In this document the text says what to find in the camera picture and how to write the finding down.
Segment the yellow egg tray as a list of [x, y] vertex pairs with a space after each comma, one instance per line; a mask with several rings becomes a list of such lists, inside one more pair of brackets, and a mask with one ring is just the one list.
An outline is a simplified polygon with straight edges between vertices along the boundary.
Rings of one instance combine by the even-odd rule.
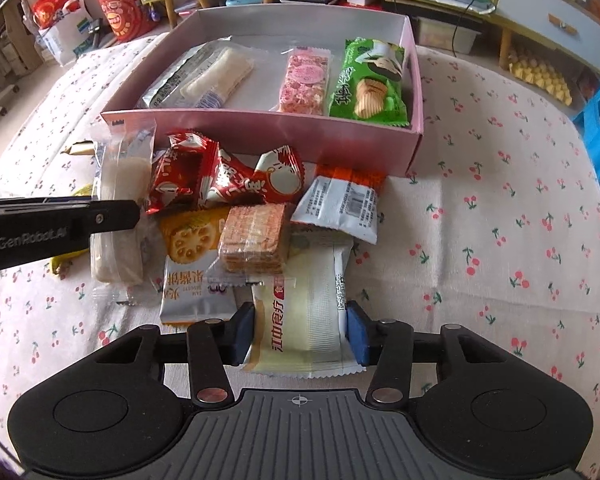
[[508, 50], [507, 67], [515, 78], [544, 90], [565, 106], [573, 102], [565, 76], [545, 58], [529, 49], [513, 46]]

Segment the red candy packet right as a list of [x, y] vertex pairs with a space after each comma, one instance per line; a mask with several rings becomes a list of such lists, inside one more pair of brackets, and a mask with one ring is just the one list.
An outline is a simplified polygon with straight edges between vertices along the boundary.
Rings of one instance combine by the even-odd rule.
[[289, 145], [263, 153], [253, 168], [218, 148], [202, 180], [199, 206], [294, 203], [303, 187], [303, 162]]

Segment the red candy packet left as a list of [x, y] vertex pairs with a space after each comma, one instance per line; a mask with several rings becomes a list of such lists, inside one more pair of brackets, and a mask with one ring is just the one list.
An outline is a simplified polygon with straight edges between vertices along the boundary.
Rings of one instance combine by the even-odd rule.
[[204, 206], [219, 143], [194, 130], [168, 135], [169, 147], [158, 157], [146, 212]]

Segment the cherry print table cloth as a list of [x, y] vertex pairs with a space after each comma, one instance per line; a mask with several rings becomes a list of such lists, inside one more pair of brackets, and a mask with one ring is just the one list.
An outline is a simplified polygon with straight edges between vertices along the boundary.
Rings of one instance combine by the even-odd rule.
[[[376, 244], [357, 244], [348, 296], [376, 318], [434, 332], [460, 323], [561, 380], [594, 417], [580, 471], [600, 476], [600, 185], [569, 118], [484, 67], [417, 52], [425, 132], [390, 178]], [[123, 298], [81, 256], [0, 272], [0, 440], [15, 400], [159, 318], [164, 255]]]

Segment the orange white snack packet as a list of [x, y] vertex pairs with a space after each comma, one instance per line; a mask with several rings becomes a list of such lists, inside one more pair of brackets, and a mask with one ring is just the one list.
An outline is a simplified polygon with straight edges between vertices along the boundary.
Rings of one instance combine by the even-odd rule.
[[378, 198], [383, 172], [317, 165], [291, 221], [331, 229], [368, 244], [378, 240]]

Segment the silver white snack packet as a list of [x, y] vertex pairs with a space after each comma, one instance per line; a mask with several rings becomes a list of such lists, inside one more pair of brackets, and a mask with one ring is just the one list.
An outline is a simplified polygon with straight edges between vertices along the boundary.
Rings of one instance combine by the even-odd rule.
[[256, 58], [253, 49], [225, 38], [190, 48], [143, 91], [136, 107], [222, 108], [251, 74]]

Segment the green chip snack packet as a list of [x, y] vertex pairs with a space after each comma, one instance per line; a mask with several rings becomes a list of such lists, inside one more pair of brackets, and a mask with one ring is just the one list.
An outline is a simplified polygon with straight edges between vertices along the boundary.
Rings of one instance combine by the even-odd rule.
[[405, 49], [379, 39], [346, 41], [328, 116], [390, 127], [410, 124], [402, 98]]

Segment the white shopping bag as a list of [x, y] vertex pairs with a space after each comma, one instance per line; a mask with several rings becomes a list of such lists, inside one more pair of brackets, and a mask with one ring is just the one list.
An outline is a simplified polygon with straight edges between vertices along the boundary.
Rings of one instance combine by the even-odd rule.
[[93, 19], [84, 0], [36, 0], [32, 13], [44, 47], [60, 66], [91, 49]]

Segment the red gift bag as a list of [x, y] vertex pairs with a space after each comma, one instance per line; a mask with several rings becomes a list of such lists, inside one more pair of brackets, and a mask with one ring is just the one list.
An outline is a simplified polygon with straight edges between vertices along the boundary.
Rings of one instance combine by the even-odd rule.
[[128, 42], [151, 32], [157, 23], [142, 0], [97, 0], [119, 42]]

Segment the orange cracker snack packet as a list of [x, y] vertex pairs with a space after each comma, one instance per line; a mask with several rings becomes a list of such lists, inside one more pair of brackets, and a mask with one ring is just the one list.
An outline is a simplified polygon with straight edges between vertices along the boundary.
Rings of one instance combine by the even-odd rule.
[[234, 290], [213, 284], [206, 272], [218, 258], [227, 207], [180, 211], [159, 220], [166, 244], [160, 320], [190, 325], [207, 318], [227, 320], [237, 310]]

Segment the wafer biscuit clear packet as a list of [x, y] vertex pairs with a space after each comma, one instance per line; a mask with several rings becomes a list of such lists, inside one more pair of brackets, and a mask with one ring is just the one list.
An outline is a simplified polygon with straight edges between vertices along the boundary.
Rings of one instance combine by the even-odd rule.
[[230, 208], [218, 252], [228, 273], [282, 274], [288, 258], [290, 206], [262, 204]]

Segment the red candy packet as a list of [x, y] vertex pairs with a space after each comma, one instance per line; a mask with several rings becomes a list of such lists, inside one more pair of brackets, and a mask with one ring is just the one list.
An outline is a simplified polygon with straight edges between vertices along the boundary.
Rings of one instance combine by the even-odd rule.
[[202, 180], [199, 206], [294, 203], [303, 187], [303, 162], [289, 145], [263, 153], [253, 168], [218, 148]]
[[169, 147], [158, 157], [146, 212], [204, 206], [219, 143], [194, 130], [168, 135]]

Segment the pink nougat snack packet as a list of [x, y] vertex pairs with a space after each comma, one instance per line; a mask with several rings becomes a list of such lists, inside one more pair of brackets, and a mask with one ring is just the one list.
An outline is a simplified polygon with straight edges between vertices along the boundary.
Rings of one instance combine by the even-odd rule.
[[279, 89], [282, 113], [323, 116], [332, 52], [314, 47], [295, 47], [288, 54]]

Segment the cream white snack packet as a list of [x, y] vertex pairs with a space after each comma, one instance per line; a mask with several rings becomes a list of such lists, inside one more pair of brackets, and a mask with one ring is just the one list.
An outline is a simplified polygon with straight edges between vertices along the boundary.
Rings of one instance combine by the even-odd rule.
[[335, 232], [291, 237], [285, 273], [254, 285], [253, 341], [244, 370], [300, 378], [358, 374], [346, 337], [346, 270], [353, 240]]

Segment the white rice cake packet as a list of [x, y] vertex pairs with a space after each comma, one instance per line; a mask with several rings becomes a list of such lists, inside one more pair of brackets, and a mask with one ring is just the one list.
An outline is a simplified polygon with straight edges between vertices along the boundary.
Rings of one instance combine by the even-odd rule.
[[92, 129], [96, 170], [94, 200], [134, 200], [140, 221], [133, 229], [91, 236], [92, 277], [102, 283], [136, 285], [143, 279], [142, 215], [151, 182], [156, 123], [116, 120]]

